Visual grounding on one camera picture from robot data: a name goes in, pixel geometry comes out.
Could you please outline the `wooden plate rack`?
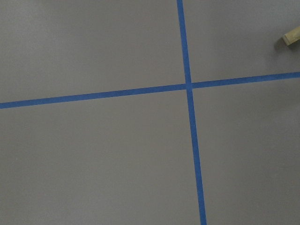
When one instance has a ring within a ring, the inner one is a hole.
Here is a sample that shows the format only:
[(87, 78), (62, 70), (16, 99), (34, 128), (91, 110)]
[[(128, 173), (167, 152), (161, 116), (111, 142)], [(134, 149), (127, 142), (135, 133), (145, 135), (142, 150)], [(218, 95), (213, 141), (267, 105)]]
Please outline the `wooden plate rack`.
[(300, 39), (300, 26), (284, 34), (282, 39), (287, 46), (297, 42)]

